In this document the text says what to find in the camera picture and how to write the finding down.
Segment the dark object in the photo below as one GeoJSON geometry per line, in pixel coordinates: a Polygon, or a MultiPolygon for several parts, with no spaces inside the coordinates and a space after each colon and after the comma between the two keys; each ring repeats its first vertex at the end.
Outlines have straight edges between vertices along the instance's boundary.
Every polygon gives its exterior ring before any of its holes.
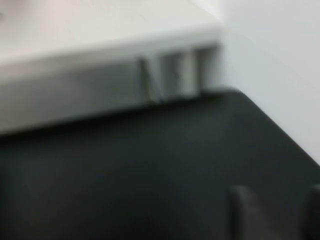
{"type": "Polygon", "coordinates": [[[0,159],[8,240],[223,238],[233,185],[293,240],[320,183],[318,165],[238,92],[4,136],[0,159]]]}
{"type": "Polygon", "coordinates": [[[228,233],[231,240],[279,240],[258,197],[248,187],[232,187],[229,202],[228,233]]]}
{"type": "Polygon", "coordinates": [[[320,240],[320,185],[315,185],[307,196],[302,214],[302,240],[320,240]]]}

